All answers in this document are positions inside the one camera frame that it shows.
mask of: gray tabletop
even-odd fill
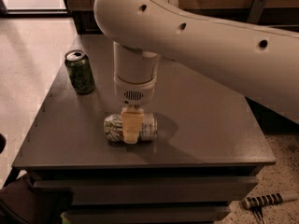
[[[85,35],[80,43],[90,58],[96,90],[76,94],[63,64],[13,167],[197,167],[276,161],[242,95],[167,59],[159,64],[154,98],[144,106],[157,117],[156,140],[134,146],[109,143],[104,118],[122,108],[113,91],[112,42],[103,35]]]

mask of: table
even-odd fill
[[[71,188],[72,223],[213,222],[276,162],[242,95],[165,58],[144,106],[158,120],[156,140],[108,142],[104,118],[122,108],[113,93],[112,42],[83,35],[79,46],[96,90],[76,94],[62,65],[12,164],[36,187]]]

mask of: can lid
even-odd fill
[[[84,56],[85,56],[85,53],[81,49],[73,49],[73,50],[68,51],[65,54],[65,58],[69,62],[78,61],[78,60],[82,59]]]

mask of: floor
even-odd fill
[[[79,41],[71,19],[0,20],[0,133],[7,147],[0,154],[0,186],[54,80],[64,55]],[[258,196],[294,189],[299,192],[299,125],[251,103],[278,158],[259,174]],[[258,223],[254,215],[231,203],[232,213],[218,224]],[[266,223],[299,223],[299,201],[263,209]]]

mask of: can lying on its side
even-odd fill
[[[65,54],[65,66],[72,86],[79,94],[88,94],[95,89],[93,71],[87,55],[80,49]]]
[[[104,132],[107,140],[123,142],[121,114],[112,114],[104,120]],[[152,141],[157,136],[157,119],[152,113],[145,113],[138,141]]]

